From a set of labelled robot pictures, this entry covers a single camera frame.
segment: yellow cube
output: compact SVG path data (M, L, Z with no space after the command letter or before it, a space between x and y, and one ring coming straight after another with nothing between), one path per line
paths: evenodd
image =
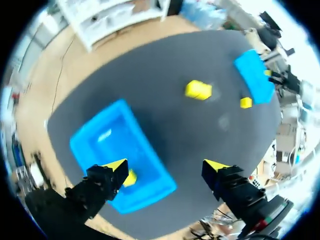
M206 100L212 95L212 86L198 80L192 80L185 88L185 95L194 99Z
M264 70L264 75L271 77L272 71L271 70Z
M243 109L251 108L252 107L252 99L250 97L241 98L240 107Z
M135 172L130 169L129 170L129 175L128 177L125 179L124 183L123 183L123 186L126 188L126 187L129 187L133 184L135 184L137 181L137 175L135 174Z

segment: wooden floor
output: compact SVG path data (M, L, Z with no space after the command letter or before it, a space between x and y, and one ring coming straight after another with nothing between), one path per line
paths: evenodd
M128 32L87 53L70 27L63 30L43 51L34 65L28 78L31 85L20 97L15 111L18 136L26 161L31 161L31 152L40 151L45 171L55 183L57 192L63 194L65 187L70 187L71 183L57 161L46 130L46 120L52 114L52 109L57 108L87 76L112 59L146 43L194 31L198 29L186 20L179 16L170 16L164 22L152 20L135 25ZM133 239L99 215L88 220L86 224L121 239ZM188 230L187 227L159 239L182 239Z

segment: water bottle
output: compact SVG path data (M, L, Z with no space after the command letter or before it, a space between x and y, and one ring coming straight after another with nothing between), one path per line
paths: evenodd
M215 9L214 6L202 4L198 7L197 14L195 16L194 24L202 29L202 30L208 30L211 26L211 17L210 14Z
M227 12L225 9L218 9L212 13L212 30L217 30L227 19Z
M195 19L196 6L196 0L184 0L182 2L180 14L187 20L193 22Z

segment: floor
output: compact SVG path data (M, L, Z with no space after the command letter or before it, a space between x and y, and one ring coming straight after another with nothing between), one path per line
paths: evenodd
M26 162L32 161L31 152L40 151L44 170L55 183L57 192L63 194L65 187L70 187L71 183L56 159L46 130L47 119L54 109L88 75L112 59L157 39L194 31L198 29L186 20L170 16L164 22L151 20L137 24L87 53L72 29L64 29L33 65L28 75L31 84L28 91L20 97L15 111L17 132ZM99 215L86 224L121 239L133 239ZM189 228L186 227L159 239L182 239L188 231Z
M44 9L34 18L16 49L15 55L21 59L18 73L22 81L28 78L31 68L46 46L68 26L60 12L54 15L46 15L45 11Z

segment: round table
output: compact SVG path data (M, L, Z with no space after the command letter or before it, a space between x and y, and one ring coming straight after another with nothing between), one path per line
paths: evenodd
M247 175L253 172L276 136L281 114L276 95L268 104L240 108L241 97L250 97L250 92L233 62L249 49L238 31L170 36L112 60L59 105L47 129L73 184L83 172L71 153L70 137L121 98L177 184L169 196L133 213L121 215L106 204L99 212L103 218L134 238L160 237L219 206L201 177L204 159L238 165ZM191 80L211 84L212 97L185 97Z

